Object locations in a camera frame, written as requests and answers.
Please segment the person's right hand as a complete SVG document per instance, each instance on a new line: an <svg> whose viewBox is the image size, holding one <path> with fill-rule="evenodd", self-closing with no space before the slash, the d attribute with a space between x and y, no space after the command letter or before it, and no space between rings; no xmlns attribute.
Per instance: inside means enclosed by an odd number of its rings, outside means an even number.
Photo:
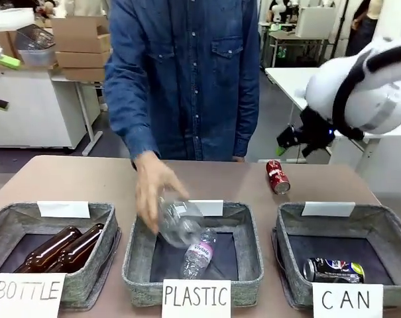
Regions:
<svg viewBox="0 0 401 318"><path fill-rule="evenodd" d="M153 151L146 151L135 158L137 168L136 208L145 225L158 233L158 196L170 187L182 199L188 199L189 193L174 171L163 163Z"/></svg>

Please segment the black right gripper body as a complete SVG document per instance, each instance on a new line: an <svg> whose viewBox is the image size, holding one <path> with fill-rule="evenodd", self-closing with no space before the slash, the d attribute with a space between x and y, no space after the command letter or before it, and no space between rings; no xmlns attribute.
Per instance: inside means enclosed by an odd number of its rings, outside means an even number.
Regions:
<svg viewBox="0 0 401 318"><path fill-rule="evenodd" d="M302 125L295 128L298 141L309 145L328 145L335 139L332 124L328 123L321 115L310 107L306 107L300 113Z"/></svg>

